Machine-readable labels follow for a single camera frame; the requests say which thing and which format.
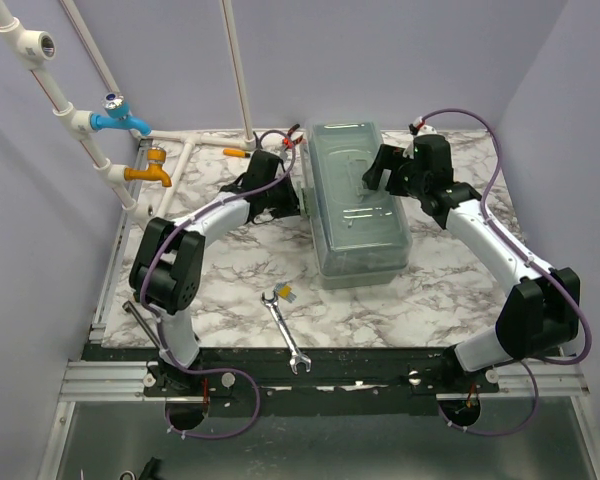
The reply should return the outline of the yellow hex key set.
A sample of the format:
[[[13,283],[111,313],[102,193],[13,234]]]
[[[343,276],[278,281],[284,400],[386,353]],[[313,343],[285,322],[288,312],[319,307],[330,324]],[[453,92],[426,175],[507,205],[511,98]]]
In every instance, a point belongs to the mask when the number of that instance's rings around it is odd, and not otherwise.
[[[296,295],[288,283],[278,283],[274,287],[274,291],[279,298],[282,298],[289,303],[293,303],[296,300]]]

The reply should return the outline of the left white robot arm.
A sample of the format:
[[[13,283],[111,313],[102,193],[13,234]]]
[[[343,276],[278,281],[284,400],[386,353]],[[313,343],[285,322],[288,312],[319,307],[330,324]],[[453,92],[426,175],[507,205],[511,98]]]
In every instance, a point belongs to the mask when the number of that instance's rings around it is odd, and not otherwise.
[[[172,365],[167,382],[181,395],[194,393],[202,380],[193,364],[200,347],[189,307],[199,291],[205,250],[265,212],[274,219],[299,215],[289,172],[278,155],[257,150],[247,170],[210,203],[174,220],[156,216],[144,229],[129,285],[156,321],[160,358]]]

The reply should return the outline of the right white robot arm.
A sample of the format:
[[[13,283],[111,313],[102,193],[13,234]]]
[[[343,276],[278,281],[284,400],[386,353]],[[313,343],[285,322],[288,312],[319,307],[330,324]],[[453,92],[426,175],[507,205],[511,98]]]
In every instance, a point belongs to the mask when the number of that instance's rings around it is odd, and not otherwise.
[[[506,296],[493,327],[445,350],[439,371],[447,389],[463,391],[476,371],[535,357],[577,336],[579,277],[535,258],[473,186],[455,180],[444,136],[420,135],[406,148],[381,145],[362,180],[369,190],[418,200],[425,214],[470,249]]]

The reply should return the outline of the orange plastic tap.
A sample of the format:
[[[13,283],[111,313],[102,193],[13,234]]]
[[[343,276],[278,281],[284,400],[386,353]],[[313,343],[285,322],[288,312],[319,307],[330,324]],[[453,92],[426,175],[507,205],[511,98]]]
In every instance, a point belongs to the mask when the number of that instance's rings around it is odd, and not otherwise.
[[[170,175],[164,169],[166,162],[166,151],[161,147],[150,147],[147,150],[147,167],[137,170],[127,167],[123,178],[127,181],[159,182],[164,188],[172,186]]]

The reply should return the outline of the white pvc pipe assembly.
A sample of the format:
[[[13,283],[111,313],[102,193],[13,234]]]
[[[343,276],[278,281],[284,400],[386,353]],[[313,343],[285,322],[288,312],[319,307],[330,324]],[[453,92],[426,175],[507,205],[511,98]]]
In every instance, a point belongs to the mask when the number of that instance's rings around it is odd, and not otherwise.
[[[112,88],[110,92],[119,92],[117,84],[113,80],[111,72],[106,66],[76,4],[73,1],[63,1],[61,6],[79,34],[87,53],[99,69],[99,73],[105,80],[105,84]],[[100,132],[93,131],[89,125],[90,115],[96,112],[76,108],[68,100],[53,76],[48,72],[46,64],[53,60],[57,53],[57,44],[52,35],[46,31],[31,30],[24,27],[21,21],[11,13],[5,2],[0,1],[0,37],[23,65],[24,69],[30,72],[51,103],[52,113],[63,125],[68,134],[86,152],[103,183],[115,193],[127,218],[141,227],[146,226],[149,220],[166,213],[181,181],[184,167],[196,146],[223,147],[245,151],[256,147],[256,138],[253,133],[253,124],[247,102],[232,3],[230,1],[222,1],[220,6],[238,87],[240,108],[244,122],[244,134],[239,139],[228,139],[192,130],[163,131],[151,127],[152,131],[148,136],[141,136],[135,130],[121,130],[130,133],[137,139],[172,141],[183,145],[183,151],[174,171],[172,173],[166,171],[171,177],[172,186],[170,188],[162,186],[166,192],[160,200],[159,205],[153,207],[153,205],[142,203],[132,196],[127,188],[127,184],[136,181],[127,182],[123,178],[124,170],[128,166],[112,162],[93,139],[92,135]]]

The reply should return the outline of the blue plastic tap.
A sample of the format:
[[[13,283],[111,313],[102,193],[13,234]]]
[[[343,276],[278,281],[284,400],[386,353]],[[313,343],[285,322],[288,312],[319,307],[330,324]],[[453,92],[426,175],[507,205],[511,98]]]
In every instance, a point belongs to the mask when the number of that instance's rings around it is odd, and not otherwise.
[[[148,136],[152,129],[149,124],[132,115],[129,104],[120,92],[109,92],[102,100],[105,114],[92,113],[89,125],[93,131],[104,129],[135,130],[141,136]]]

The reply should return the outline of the silver open-end wrench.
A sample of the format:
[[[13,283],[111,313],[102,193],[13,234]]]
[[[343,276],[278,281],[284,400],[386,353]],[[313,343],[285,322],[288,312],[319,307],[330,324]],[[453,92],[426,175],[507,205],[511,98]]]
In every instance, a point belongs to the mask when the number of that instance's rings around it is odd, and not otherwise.
[[[271,297],[267,297],[265,293],[261,295],[261,303],[269,310],[282,338],[290,353],[289,365],[294,375],[298,374],[298,368],[303,367],[306,373],[311,371],[312,361],[308,355],[304,354],[295,342],[285,319],[280,311],[278,304],[278,295],[275,291]]]

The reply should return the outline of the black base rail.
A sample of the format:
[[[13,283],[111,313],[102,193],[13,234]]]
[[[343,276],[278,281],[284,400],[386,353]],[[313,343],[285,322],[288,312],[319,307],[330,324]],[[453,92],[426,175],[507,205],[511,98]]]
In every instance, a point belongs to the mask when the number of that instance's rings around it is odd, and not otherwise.
[[[449,408],[454,422],[476,421],[479,401],[501,391],[501,376],[481,370],[447,381],[441,348],[312,348],[309,372],[293,372],[281,348],[204,348],[186,374],[146,348],[86,346],[82,358],[99,367],[139,367],[142,399],[198,405],[216,416],[313,417],[405,413],[434,416]]]

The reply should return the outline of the orange black long-nose pliers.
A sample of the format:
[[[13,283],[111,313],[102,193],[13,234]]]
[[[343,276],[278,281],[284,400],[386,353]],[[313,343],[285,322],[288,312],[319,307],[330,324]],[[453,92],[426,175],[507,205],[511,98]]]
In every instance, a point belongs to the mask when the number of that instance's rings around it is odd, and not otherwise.
[[[299,123],[293,124],[283,136],[282,150],[290,151],[298,146],[304,139],[304,130]]]

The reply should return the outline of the silver socket bar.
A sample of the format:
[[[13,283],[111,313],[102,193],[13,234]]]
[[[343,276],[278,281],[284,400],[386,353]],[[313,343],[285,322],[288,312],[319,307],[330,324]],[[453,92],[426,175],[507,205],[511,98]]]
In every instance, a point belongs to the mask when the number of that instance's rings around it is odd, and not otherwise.
[[[140,314],[139,310],[136,308],[134,303],[132,301],[125,301],[122,305],[122,308],[126,313],[130,314],[135,319],[136,323],[140,326],[140,328],[146,334],[146,336],[148,337],[150,342],[157,349],[159,349],[161,347],[161,342],[160,342],[157,334],[151,328],[148,321]]]

